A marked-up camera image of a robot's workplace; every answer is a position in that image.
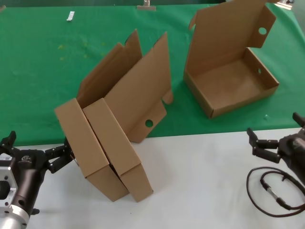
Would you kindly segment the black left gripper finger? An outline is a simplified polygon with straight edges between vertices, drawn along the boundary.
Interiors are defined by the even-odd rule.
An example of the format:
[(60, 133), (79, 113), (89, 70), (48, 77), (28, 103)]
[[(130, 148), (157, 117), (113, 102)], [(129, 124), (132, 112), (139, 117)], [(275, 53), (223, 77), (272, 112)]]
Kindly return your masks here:
[(5, 137), (0, 142), (0, 154), (14, 156), (13, 144), (16, 140), (16, 132), (11, 131), (8, 137)]
[(72, 149), (67, 138), (63, 145), (46, 150), (45, 155), (48, 161), (55, 159), (48, 163), (48, 170), (52, 174), (69, 164), (72, 161)]

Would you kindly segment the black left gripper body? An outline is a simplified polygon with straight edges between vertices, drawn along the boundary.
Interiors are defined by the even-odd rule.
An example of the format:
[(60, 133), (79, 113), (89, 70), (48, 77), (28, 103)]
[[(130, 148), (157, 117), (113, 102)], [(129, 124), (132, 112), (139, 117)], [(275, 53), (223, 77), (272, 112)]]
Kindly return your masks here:
[(48, 169), (48, 160), (42, 150), (11, 149), (11, 168), (17, 184), (12, 204), (28, 214), (39, 214), (35, 202)]

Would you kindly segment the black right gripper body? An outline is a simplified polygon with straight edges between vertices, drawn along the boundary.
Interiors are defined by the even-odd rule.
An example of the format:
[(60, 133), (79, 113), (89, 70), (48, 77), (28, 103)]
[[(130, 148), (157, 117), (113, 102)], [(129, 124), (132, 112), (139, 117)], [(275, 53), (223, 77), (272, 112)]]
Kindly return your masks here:
[(280, 155), (300, 181), (305, 180), (305, 131), (280, 139)]

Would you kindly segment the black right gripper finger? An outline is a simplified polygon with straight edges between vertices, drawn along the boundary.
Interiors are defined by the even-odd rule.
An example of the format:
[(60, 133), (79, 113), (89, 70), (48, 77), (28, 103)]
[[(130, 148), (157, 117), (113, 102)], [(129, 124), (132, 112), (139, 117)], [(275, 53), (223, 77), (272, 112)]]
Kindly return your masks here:
[(278, 153), (269, 151), (279, 147), (278, 140), (260, 140), (251, 128), (247, 128), (249, 144), (252, 147), (252, 155), (268, 160), (273, 163), (279, 163), (281, 156)]
[(301, 128), (305, 126), (305, 118), (299, 115), (297, 112), (293, 112), (292, 118)]

